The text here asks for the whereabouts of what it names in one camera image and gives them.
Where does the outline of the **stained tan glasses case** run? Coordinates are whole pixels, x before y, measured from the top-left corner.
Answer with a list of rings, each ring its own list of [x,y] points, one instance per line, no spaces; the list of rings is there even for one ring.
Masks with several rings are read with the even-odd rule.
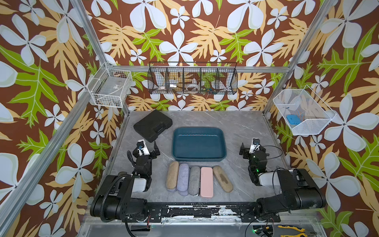
[[[213,167],[213,174],[218,181],[221,188],[226,193],[231,193],[234,189],[233,184],[231,183],[230,179],[228,178],[225,171],[220,166],[214,166]]]

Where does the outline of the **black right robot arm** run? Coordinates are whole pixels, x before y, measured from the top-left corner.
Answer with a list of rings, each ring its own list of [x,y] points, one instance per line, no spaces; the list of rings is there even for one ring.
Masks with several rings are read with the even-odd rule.
[[[249,148],[241,144],[239,154],[249,162],[248,171],[252,183],[272,187],[274,191],[273,196],[256,200],[252,214],[258,220],[271,218],[280,212],[326,206],[326,196],[305,169],[277,167],[274,171],[267,171],[268,153],[257,141]]]

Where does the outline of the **pink hard glasses case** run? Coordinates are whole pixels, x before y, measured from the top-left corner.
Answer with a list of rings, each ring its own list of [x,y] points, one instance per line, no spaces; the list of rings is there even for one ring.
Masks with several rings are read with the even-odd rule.
[[[202,167],[200,174],[200,196],[202,198],[212,198],[213,189],[213,169],[211,167]]]

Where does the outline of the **lilac fabric glasses case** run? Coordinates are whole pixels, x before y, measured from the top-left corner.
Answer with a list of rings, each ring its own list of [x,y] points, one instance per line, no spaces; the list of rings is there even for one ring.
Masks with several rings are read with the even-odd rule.
[[[177,180],[177,190],[183,196],[188,195],[189,174],[190,174],[189,165],[186,163],[180,164],[178,180]]]

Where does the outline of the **tan fabric glasses case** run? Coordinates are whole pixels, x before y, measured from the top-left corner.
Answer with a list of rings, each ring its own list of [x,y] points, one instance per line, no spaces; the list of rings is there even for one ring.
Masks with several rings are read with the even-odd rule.
[[[179,163],[177,161],[172,162],[169,165],[167,179],[166,179],[166,188],[167,190],[174,192],[176,191],[178,174],[179,174]]]

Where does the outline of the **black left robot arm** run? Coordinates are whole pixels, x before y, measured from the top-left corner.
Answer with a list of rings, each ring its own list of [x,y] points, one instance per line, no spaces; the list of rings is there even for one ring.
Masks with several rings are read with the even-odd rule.
[[[145,221],[149,214],[148,202],[143,198],[133,198],[132,194],[143,193],[150,188],[153,160],[159,155],[156,143],[150,151],[145,140],[139,140],[133,152],[127,151],[132,173],[107,175],[90,206],[90,215],[105,223],[113,220],[125,222],[129,217],[137,222]]]

